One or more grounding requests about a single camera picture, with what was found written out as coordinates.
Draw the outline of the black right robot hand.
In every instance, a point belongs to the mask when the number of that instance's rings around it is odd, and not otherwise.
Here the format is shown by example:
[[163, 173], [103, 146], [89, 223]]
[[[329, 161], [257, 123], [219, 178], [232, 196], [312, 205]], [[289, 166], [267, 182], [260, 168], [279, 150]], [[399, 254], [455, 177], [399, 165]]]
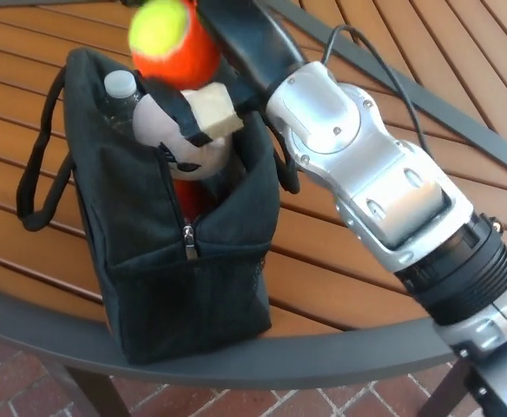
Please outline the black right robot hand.
[[266, 100], [305, 64], [294, 40], [255, 1], [147, 1], [128, 27], [135, 68], [175, 94], [200, 89], [228, 61], [251, 98]]

